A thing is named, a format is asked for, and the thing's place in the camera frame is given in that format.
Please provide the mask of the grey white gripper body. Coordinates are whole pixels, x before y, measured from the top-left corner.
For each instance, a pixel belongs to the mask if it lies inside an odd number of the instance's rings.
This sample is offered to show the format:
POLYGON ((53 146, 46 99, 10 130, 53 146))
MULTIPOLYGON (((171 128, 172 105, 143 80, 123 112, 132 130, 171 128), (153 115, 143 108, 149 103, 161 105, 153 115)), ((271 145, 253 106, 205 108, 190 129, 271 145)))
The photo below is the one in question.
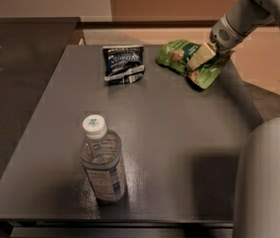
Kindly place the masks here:
POLYGON ((243 41, 242 21, 239 16, 225 14, 211 28, 210 41, 219 52, 233 49, 243 41))

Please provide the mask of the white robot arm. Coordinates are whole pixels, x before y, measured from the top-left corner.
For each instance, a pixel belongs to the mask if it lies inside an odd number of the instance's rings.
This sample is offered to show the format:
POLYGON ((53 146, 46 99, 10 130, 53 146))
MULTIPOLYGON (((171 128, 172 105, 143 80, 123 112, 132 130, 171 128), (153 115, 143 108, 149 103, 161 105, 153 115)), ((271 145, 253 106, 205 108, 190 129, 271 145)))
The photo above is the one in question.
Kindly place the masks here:
MULTIPOLYGON (((187 69, 196 70, 270 22, 280 29, 280 0, 238 0, 211 28, 210 40, 187 69)), ((257 127, 240 153, 232 237, 280 238, 280 118, 257 127)))

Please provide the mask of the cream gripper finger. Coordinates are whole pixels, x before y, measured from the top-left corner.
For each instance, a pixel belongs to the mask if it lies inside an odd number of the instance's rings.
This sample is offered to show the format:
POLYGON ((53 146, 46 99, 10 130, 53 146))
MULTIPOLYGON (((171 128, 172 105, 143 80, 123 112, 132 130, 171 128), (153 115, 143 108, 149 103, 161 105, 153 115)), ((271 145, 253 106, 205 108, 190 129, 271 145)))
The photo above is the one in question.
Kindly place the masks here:
POLYGON ((194 71, 216 56, 216 46, 213 43, 203 43, 187 63, 187 69, 194 71))

